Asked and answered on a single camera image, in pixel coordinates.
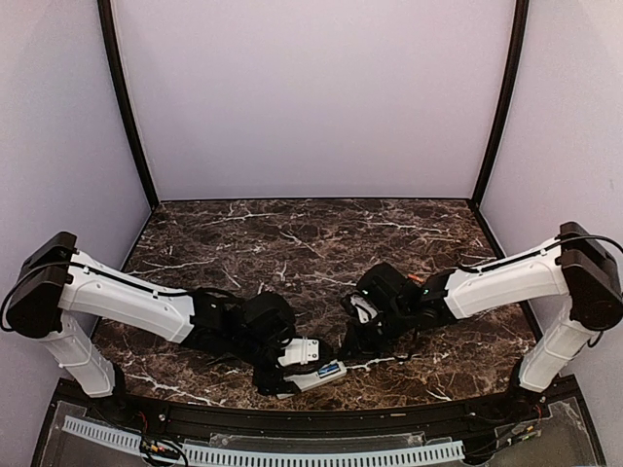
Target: white cable tray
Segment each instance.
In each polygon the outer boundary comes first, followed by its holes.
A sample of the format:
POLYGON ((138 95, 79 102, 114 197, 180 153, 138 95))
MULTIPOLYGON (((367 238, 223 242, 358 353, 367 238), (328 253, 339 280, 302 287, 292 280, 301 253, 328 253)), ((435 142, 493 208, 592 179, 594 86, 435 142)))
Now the white cable tray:
MULTIPOLYGON (((139 452, 140 435, 66 416, 63 431, 128 454, 139 452)), ((189 443, 183 450, 190 465, 223 467, 412 467, 464 459, 463 442, 369 452, 300 454, 217 449, 189 443)))

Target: enclosure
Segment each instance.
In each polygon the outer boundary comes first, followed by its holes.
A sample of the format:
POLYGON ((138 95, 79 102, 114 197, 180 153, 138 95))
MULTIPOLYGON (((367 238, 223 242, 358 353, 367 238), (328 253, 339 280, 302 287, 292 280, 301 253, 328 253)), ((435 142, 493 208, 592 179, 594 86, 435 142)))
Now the enclosure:
MULTIPOLYGON (((341 299, 375 264, 420 280, 533 248, 567 221, 621 240, 622 18, 605 0, 5 2, 3 290, 67 231, 164 287, 279 293, 299 334, 337 349, 341 299)), ((405 334, 286 399, 260 395, 240 361, 78 320, 130 397, 170 411, 171 436, 268 449, 245 444, 261 426, 403 449, 406 433, 466 440, 459 408, 506 390, 561 303, 405 334)), ((541 439, 497 462, 623 463, 621 333, 578 354, 548 389, 541 439)), ((78 445, 46 457, 57 407, 88 404, 79 386, 37 341, 2 333, 0 350, 0 465, 80 465, 78 445)), ((134 465, 104 450, 93 465, 107 456, 134 465)))

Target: black frame edge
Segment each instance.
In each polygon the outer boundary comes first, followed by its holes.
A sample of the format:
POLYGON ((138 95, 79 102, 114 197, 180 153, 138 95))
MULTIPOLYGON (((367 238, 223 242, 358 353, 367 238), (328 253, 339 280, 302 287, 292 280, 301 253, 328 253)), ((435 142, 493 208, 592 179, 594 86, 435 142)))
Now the black frame edge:
MULTIPOLYGON (((469 199, 467 201, 467 206, 469 206, 469 209, 474 215, 476 222, 480 226, 480 229, 483 231, 487 242, 491 245, 492 250, 494 250, 495 256, 498 259, 504 258, 504 252, 502 251, 501 246, 497 242, 497 238, 495 238, 491 227, 489 227, 487 219, 485 219, 482 212, 480 212, 478 205, 473 200, 469 199)), ((532 306, 529 302, 519 302, 519 306, 524 312, 524 316, 526 317, 526 321, 528 321, 528 325, 530 326, 530 329, 534 334, 534 338, 536 339, 536 341, 540 341, 540 339, 543 337, 543 331, 541 330, 541 327, 536 320, 536 316, 534 315, 534 310, 532 309, 532 306)))
POLYGON ((519 69, 519 60, 522 54, 522 46, 524 44, 524 34, 526 32, 526 23, 528 22, 528 6, 530 0, 517 0, 515 3, 515 17, 513 18, 513 29, 510 35, 510 44, 508 46, 508 56, 506 58, 506 66, 504 68, 504 77, 502 86, 499 91, 499 99, 495 109, 494 123, 489 135, 489 142, 485 150, 485 156, 480 167, 478 180, 471 200, 477 207, 485 197, 485 191, 489 185, 491 174, 494 170, 495 157, 499 149, 499 143, 502 139, 510 102, 515 88, 515 80, 519 69))
MULTIPOLYGON (((577 400, 597 460, 600 465, 605 465, 599 438, 594 431, 592 420, 575 376, 558 377, 545 394, 548 403, 565 400, 569 397, 574 397, 577 400)), ((392 413, 396 413, 397 408, 354 412, 281 412, 223 409, 176 402, 166 402, 163 406, 163 401, 158 399, 141 396, 129 397, 132 403, 140 406, 148 416, 158 416, 165 411, 169 416, 169 423, 165 426, 164 433, 173 437, 207 440, 214 433, 267 436, 267 427, 273 427, 269 430, 272 433, 269 433, 268 436, 297 439, 348 438, 369 435, 370 433, 389 435, 423 430, 433 435, 433 438, 451 436, 453 439, 466 440, 487 434, 494 428, 493 426, 473 424, 473 422, 464 419, 464 415, 471 411, 471 403, 493 401, 499 397, 499 394, 433 405, 402 407, 398 410, 402 416, 391 416, 392 413)), ((40 442, 37 444, 33 460, 41 458, 55 406, 59 401, 86 408, 92 404, 77 382, 61 378, 51 400, 50 416, 46 417, 42 426, 40 442)), ((93 411, 90 411, 89 415, 100 418, 93 411)))
POLYGON ((117 34, 115 32, 115 22, 110 0, 97 0, 97 7, 99 9, 99 22, 101 24, 102 37, 104 38, 106 56, 108 57, 110 76, 113 81, 113 87, 115 88, 115 94, 117 95, 117 104, 119 105, 119 112, 124 122, 129 148, 132 152, 132 158, 134 159, 136 171, 138 172, 140 183, 143 186, 145 197, 147 197, 150 207, 155 209, 158 207, 158 204, 160 204, 160 201, 158 200, 156 187, 154 186, 154 181, 149 172, 149 166, 147 165, 147 159, 145 159, 145 153, 140 143, 136 120, 134 119, 129 101, 128 86, 126 85, 124 69, 119 54, 119 44, 117 43, 117 34))

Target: black cable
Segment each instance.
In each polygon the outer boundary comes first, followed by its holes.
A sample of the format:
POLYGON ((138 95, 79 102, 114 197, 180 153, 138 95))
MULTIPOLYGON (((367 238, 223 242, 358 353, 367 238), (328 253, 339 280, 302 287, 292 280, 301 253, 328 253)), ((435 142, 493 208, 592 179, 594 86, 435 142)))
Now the black cable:
POLYGON ((588 342, 586 343, 586 345, 588 346, 588 348, 593 348, 595 345, 597 345, 598 343, 600 343, 600 340, 602 339, 602 336, 603 336, 603 335, 604 335, 604 331, 601 331, 601 332, 600 332, 600 334, 597 336, 597 338, 596 338, 594 341, 592 341, 592 342, 588 341, 588 342))
MULTIPOLYGON (((113 428, 116 428, 116 429, 118 429, 120 431, 123 431, 125 433, 132 431, 131 428, 127 428, 125 426, 120 425, 119 423, 116 423, 116 422, 110 420, 107 416, 105 416, 101 412, 101 410, 99 409, 99 407, 97 405, 91 405, 91 407, 101 417, 101 419, 105 423, 108 423, 113 428)), ((139 412, 135 413, 134 417, 130 421, 134 420, 136 418, 136 416, 139 415, 139 414, 141 414, 141 413, 139 413, 139 412)), ((190 462, 188 461, 188 457, 186 456, 186 453, 173 440, 166 439, 166 438, 164 438, 162 436, 152 436, 152 435, 149 435, 149 437, 148 437, 146 435, 146 433, 144 433, 144 430, 141 431, 140 433, 141 433, 141 436, 140 436, 141 445, 143 443, 147 443, 148 441, 150 441, 150 440, 147 439, 147 438, 150 438, 151 440, 154 441, 154 443, 156 443, 156 444, 160 443, 160 444, 163 444, 165 446, 168 446, 172 450, 176 451, 179 454, 179 457, 177 459, 170 459, 171 462, 165 462, 165 461, 161 461, 161 460, 158 460, 158 459, 154 459, 152 457, 152 453, 149 450, 145 450, 142 453, 144 453, 147 456, 147 458, 149 459, 149 461, 147 463, 149 463, 150 465, 154 465, 154 466, 165 467, 165 466, 169 466, 169 465, 175 465, 179 459, 182 459, 184 461, 184 467, 189 467, 190 462)))
POLYGON ((127 285, 129 287, 133 287, 135 289, 142 290, 143 292, 149 292, 149 293, 152 293, 152 294, 154 292, 156 292, 161 297, 186 297, 186 296, 192 296, 192 295, 200 294, 200 293, 211 293, 211 294, 224 295, 228 299, 231 299, 232 301, 235 301, 237 303, 238 302, 243 302, 243 299, 235 296, 231 292, 228 292, 227 290, 217 289, 215 287, 198 287, 197 289, 194 289, 194 290, 183 290, 181 292, 161 292, 161 291, 156 290, 153 287, 147 287, 145 285, 137 284, 137 283, 132 282, 130 280, 127 280, 127 279, 124 279, 122 277, 119 277, 119 276, 117 276, 115 274, 111 274, 109 272, 106 272, 105 270, 93 268, 91 266, 83 265, 81 263, 71 262, 71 263, 69 263, 69 266, 73 266, 73 267, 81 268, 81 269, 87 268, 89 270, 89 272, 92 272, 93 274, 101 275, 102 277, 106 277, 108 279, 115 280, 115 281, 120 282, 120 283, 122 283, 124 285, 127 285))
MULTIPOLYGON (((467 455, 474 455, 476 452, 480 452, 481 450, 484 450, 484 449, 488 448, 489 446, 492 446, 492 445, 494 445, 494 444, 498 443, 498 442, 499 442, 502 438, 504 438, 506 435, 508 435, 509 433, 511 433, 511 432, 512 432, 515 428, 517 428, 520 424, 521 424, 521 422, 520 422, 520 423, 517 423, 516 425, 513 425, 513 426, 511 426, 511 427, 509 427, 509 428, 507 428, 506 430, 504 430, 503 432, 501 432, 501 433, 499 434, 499 436, 495 436, 495 439, 494 439, 493 441, 491 441, 490 443, 487 443, 487 444, 485 444, 484 446, 482 446, 482 447, 480 447, 480 448, 478 448, 478 449, 473 450, 472 452, 466 452, 466 453, 465 453, 465 455, 466 455, 466 456, 467 456, 467 455)), ((477 457, 484 456, 484 455, 485 455, 485 454, 478 454, 478 455, 477 455, 477 457)))
POLYGON ((457 268, 464 271, 464 272, 469 272, 472 274, 480 274, 483 272, 489 272, 491 270, 496 270, 499 268, 502 268, 504 266, 508 266, 508 265, 512 265, 514 263, 517 263, 519 261, 524 261, 528 258, 532 258, 534 256, 538 256, 541 254, 541 251, 549 251, 552 250, 554 248, 556 248, 557 246, 560 245, 564 245, 566 243, 571 243, 577 240, 599 240, 599 241, 604 241, 606 243, 610 243, 611 245, 615 246, 622 254, 623 254, 623 246, 621 246, 620 243, 614 241, 612 238, 609 238, 607 236, 603 236, 603 235, 579 235, 579 236, 573 236, 570 238, 563 238, 560 239, 558 241, 555 241, 554 243, 551 243, 547 246, 544 246, 541 249, 532 251, 530 253, 526 253, 525 255, 522 256, 518 256, 517 258, 511 258, 507 261, 500 261, 498 263, 495 263, 493 265, 487 266, 487 265, 483 265, 481 268, 477 269, 477 268, 472 268, 470 266, 465 266, 465 265, 458 265, 457 268))

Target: small object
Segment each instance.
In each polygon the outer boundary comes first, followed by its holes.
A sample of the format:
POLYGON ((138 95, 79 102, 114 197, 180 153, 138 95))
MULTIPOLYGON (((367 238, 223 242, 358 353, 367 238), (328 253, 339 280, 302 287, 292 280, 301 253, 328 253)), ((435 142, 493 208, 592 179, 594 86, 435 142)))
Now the small object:
POLYGON ((411 280, 415 280, 416 282, 418 282, 419 284, 424 284, 425 280, 422 279, 421 277, 419 277, 418 275, 415 274, 407 274, 407 277, 409 277, 411 280))
MULTIPOLYGON (((299 389, 301 389, 301 392, 305 392, 322 384, 326 384, 327 382, 343 377, 346 373, 347 368, 344 363, 339 360, 334 360, 326 364, 317 372, 307 373, 305 375, 291 375, 289 377, 285 377, 285 380, 294 382, 299 389)), ((286 397, 291 397, 292 395, 293 394, 277 394, 276 397, 278 399, 285 399, 286 397)))

